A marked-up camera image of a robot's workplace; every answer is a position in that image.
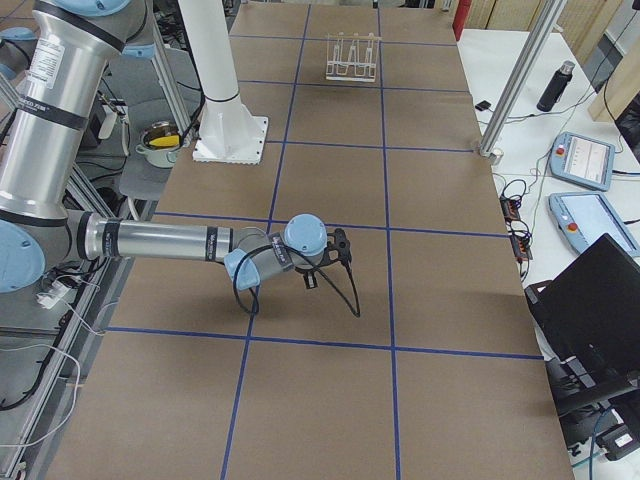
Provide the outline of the white enamel pot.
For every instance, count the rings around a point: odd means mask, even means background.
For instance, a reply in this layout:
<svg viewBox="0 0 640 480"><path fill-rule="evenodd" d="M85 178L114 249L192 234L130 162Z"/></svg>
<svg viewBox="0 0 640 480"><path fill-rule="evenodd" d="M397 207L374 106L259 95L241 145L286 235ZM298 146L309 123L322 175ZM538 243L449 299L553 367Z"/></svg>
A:
<svg viewBox="0 0 640 480"><path fill-rule="evenodd" d="M178 127L169 121L157 121L143 130L135 151L152 166L167 169L174 166L180 148Z"/></svg>

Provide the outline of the aluminium frame post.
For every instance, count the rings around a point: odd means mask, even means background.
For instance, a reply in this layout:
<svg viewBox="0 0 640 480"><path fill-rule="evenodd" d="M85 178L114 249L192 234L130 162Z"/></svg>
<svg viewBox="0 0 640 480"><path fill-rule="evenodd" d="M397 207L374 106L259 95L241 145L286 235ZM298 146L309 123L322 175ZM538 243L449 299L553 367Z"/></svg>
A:
<svg viewBox="0 0 640 480"><path fill-rule="evenodd" d="M496 147L500 133L566 4L566 0L545 1L521 49L478 146L478 153L491 165L502 159L503 153Z"/></svg>

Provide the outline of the lower teach pendant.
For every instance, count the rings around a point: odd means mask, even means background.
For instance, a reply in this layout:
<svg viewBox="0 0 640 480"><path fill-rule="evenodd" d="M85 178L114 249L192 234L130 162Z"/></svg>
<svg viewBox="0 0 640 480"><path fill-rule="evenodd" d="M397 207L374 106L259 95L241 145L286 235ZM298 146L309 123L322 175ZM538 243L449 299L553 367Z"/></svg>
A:
<svg viewBox="0 0 640 480"><path fill-rule="evenodd" d="M639 257L638 241L602 192L554 193L549 195L548 205L559 230L577 253L608 234L632 258Z"/></svg>

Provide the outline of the black laptop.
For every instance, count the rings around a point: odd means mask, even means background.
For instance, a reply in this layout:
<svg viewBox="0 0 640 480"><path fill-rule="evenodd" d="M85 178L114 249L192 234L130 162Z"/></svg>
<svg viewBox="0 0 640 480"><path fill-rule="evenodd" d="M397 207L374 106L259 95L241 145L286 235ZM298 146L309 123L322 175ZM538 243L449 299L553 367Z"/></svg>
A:
<svg viewBox="0 0 640 480"><path fill-rule="evenodd" d="M559 414L609 401L639 419L639 265L608 234L554 280L525 289L529 309L561 361L575 358L583 388L560 388Z"/></svg>

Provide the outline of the small black box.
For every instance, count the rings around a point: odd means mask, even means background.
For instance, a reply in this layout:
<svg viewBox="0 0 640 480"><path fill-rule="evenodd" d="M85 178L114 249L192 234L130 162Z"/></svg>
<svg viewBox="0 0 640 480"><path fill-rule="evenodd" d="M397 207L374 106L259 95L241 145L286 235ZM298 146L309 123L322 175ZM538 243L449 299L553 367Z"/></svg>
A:
<svg viewBox="0 0 640 480"><path fill-rule="evenodd" d="M474 106L474 108L478 111L485 111L485 110L488 110L490 107L491 107L491 103L486 100L480 101Z"/></svg>

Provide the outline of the teach pendant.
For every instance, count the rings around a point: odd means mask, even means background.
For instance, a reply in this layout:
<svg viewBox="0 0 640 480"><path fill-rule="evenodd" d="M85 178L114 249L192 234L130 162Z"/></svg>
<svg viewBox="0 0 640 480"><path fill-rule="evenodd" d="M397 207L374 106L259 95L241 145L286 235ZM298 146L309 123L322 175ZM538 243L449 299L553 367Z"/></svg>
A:
<svg viewBox="0 0 640 480"><path fill-rule="evenodd" d="M553 176L597 191L608 191L616 148L607 142L564 131L549 155Z"/></svg>
<svg viewBox="0 0 640 480"><path fill-rule="evenodd" d="M632 258L639 257L638 241L602 192L554 193L549 195L548 205L559 230L577 253L608 234Z"/></svg>

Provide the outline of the upper teach pendant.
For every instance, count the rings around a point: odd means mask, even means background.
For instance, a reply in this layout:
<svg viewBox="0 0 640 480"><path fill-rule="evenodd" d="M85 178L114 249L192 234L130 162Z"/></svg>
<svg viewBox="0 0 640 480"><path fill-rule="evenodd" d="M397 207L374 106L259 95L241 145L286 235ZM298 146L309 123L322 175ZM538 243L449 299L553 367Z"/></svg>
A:
<svg viewBox="0 0 640 480"><path fill-rule="evenodd" d="M608 191L616 148L607 142L564 131L549 155L553 176L597 191Z"/></svg>

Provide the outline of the black orange usb hub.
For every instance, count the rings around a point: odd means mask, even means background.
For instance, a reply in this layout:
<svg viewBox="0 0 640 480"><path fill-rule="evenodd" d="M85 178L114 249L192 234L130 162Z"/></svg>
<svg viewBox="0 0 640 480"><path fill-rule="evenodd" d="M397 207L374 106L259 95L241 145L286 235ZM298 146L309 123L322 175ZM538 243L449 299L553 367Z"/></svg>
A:
<svg viewBox="0 0 640 480"><path fill-rule="evenodd" d="M521 218L520 201L504 195L500 196L499 201L516 261L523 263L532 260L533 235L528 224Z"/></svg>

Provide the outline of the black water bottle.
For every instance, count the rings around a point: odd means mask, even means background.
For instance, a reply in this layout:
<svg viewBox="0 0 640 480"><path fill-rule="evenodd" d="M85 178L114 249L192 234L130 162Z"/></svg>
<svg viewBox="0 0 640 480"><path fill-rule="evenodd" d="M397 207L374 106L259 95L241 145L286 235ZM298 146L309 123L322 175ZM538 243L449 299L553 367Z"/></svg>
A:
<svg viewBox="0 0 640 480"><path fill-rule="evenodd" d="M566 87L573 78L576 64L571 60L565 60L554 72L551 80L539 98L536 108L543 113L548 113L558 103Z"/></svg>

